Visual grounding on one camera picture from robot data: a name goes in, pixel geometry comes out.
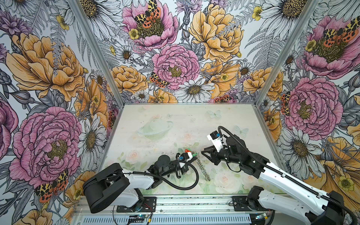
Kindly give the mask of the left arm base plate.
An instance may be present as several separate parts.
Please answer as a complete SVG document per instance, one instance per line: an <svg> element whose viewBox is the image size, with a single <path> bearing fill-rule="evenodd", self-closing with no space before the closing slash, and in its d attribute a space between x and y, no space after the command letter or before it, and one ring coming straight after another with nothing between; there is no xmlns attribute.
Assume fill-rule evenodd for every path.
<svg viewBox="0 0 360 225"><path fill-rule="evenodd" d="M157 205L157 198L156 197L145 197L140 199L131 207L126 206L117 206L116 212L117 213L151 213L155 212Z"/></svg>

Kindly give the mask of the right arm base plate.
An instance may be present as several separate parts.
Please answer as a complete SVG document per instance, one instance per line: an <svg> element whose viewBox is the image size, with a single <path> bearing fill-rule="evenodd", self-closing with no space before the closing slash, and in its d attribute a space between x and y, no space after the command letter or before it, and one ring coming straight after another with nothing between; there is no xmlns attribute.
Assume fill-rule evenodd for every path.
<svg viewBox="0 0 360 225"><path fill-rule="evenodd" d="M257 200L250 199L247 196L232 196L230 205L235 212L268 212L260 205Z"/></svg>

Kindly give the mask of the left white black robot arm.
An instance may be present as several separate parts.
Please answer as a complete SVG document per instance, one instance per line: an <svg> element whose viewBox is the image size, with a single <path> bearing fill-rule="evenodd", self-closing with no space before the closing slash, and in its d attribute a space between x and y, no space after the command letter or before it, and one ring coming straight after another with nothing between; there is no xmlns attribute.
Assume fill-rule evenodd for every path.
<svg viewBox="0 0 360 225"><path fill-rule="evenodd" d="M144 197L141 189L155 189L162 183L177 190L193 189L199 182L199 173L192 164L196 160L197 154L186 150L178 153L175 160L161 155L145 172L129 171L119 163L113 163L83 184L90 212L99 213L111 205L117 212L154 212L156 198ZM196 180L189 187L180 187L168 180L171 174L180 179L190 168L195 172Z"/></svg>

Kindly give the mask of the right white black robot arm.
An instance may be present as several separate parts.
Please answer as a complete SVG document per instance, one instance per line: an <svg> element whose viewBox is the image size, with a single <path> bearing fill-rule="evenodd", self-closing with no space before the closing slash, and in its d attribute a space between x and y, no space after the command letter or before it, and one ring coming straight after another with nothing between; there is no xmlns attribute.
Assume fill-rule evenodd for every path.
<svg viewBox="0 0 360 225"><path fill-rule="evenodd" d="M205 148L202 154L213 164L218 165L222 161L237 164L241 172L268 182L287 194L281 196L253 186L246 198L238 202L239 206L254 211L275 210L307 225L344 223L347 211L339 193L327 193L296 179L266 157L250 152L238 136L227 137L213 132L207 138L212 146Z"/></svg>

